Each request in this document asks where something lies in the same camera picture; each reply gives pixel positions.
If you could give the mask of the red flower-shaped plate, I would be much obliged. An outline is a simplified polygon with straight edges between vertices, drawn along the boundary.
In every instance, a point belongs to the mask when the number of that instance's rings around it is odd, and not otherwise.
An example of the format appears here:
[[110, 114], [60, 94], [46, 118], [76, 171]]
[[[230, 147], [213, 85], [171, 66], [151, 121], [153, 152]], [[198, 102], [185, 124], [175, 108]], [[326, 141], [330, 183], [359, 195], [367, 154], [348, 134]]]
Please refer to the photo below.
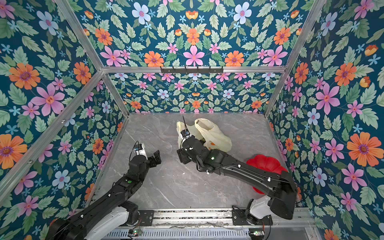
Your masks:
[[254, 158], [247, 160], [246, 164], [262, 171], [275, 173], [278, 175], [280, 175], [282, 172], [288, 171], [281, 165], [279, 160], [264, 155], [256, 155]]

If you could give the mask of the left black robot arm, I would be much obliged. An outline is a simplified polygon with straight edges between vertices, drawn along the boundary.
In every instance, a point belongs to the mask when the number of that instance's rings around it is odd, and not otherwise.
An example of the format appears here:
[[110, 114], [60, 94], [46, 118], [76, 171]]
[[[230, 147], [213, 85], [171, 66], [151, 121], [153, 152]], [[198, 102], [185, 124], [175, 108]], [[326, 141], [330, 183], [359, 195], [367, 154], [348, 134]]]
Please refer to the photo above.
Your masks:
[[72, 217], [55, 220], [47, 240], [100, 240], [120, 225], [135, 225], [138, 206], [128, 199], [142, 186], [150, 168], [161, 164], [160, 151], [147, 157], [145, 151], [129, 162], [129, 170], [101, 198]]

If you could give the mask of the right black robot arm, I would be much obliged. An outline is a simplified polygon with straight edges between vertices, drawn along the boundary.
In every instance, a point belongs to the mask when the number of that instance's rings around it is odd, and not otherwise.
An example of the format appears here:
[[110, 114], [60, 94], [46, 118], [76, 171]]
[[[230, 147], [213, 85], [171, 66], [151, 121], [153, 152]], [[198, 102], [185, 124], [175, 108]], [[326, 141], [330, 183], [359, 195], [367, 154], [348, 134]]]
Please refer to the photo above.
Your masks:
[[249, 213], [255, 218], [274, 214], [285, 220], [293, 219], [297, 187], [290, 173], [278, 174], [252, 167], [226, 152], [204, 147], [194, 136], [182, 141], [177, 154], [182, 164], [193, 162], [200, 172], [232, 177], [263, 192], [265, 195], [253, 200], [249, 207]]

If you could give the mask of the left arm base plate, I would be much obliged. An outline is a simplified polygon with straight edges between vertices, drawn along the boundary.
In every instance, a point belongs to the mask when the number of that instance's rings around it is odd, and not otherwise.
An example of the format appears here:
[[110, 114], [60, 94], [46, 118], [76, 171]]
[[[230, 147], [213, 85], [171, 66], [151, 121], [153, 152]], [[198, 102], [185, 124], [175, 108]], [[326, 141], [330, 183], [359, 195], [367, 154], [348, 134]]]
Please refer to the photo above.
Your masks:
[[119, 227], [148, 227], [154, 220], [155, 211], [153, 210], [134, 210], [128, 212], [128, 219]]

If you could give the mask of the cream plastic bag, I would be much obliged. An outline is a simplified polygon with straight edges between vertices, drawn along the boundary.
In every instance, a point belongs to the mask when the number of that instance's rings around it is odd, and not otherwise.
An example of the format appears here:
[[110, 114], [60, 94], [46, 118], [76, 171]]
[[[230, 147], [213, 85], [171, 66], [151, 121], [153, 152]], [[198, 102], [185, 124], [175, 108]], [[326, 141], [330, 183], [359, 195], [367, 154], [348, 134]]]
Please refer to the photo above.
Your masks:
[[179, 147], [187, 138], [194, 136], [197, 140], [203, 141], [204, 146], [209, 150], [218, 149], [229, 152], [232, 149], [231, 138], [227, 137], [217, 124], [208, 119], [196, 119], [193, 125], [177, 122], [177, 133]]

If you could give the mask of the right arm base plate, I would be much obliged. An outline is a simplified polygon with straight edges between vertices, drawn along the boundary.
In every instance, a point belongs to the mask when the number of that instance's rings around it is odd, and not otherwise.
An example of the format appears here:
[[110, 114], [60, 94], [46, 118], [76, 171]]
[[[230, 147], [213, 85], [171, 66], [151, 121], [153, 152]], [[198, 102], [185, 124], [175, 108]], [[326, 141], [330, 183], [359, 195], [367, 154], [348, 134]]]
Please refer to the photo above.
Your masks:
[[236, 206], [232, 206], [232, 221], [234, 226], [272, 226], [272, 216], [266, 216], [262, 219], [258, 219], [251, 215], [246, 214], [245, 209], [240, 209]]

